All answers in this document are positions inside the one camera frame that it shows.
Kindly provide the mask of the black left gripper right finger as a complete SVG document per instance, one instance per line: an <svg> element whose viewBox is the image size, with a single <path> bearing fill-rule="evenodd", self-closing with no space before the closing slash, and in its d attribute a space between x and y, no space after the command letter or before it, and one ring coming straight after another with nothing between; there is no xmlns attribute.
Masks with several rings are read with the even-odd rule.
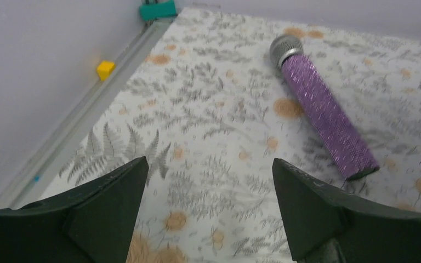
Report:
<svg viewBox="0 0 421 263"><path fill-rule="evenodd" d="M421 213L349 194L276 158L272 175L296 262L421 262Z"/></svg>

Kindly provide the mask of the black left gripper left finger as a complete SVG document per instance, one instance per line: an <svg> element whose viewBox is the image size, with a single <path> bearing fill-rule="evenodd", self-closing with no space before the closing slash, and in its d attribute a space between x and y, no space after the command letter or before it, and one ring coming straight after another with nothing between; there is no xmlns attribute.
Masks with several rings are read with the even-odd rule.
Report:
<svg viewBox="0 0 421 263"><path fill-rule="evenodd" d="M0 262L125 262L148 170L139 157L58 195L0 209Z"/></svg>

